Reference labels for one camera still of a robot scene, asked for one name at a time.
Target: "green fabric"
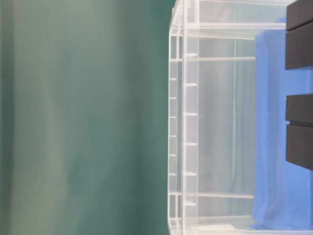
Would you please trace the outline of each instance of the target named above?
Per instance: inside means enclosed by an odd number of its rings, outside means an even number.
[[[1,234],[166,235],[173,0],[1,1]]]

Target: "transparent plastic bin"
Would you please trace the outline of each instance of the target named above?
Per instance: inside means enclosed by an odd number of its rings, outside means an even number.
[[[169,33],[171,235],[313,235],[252,227],[259,147],[255,38],[285,30],[280,18],[292,2],[176,1]]]

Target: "blue fabric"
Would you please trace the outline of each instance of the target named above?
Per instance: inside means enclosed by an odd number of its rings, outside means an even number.
[[[286,162],[286,96],[313,92],[311,70],[285,70],[285,31],[256,37],[257,229],[313,229],[313,173]]]

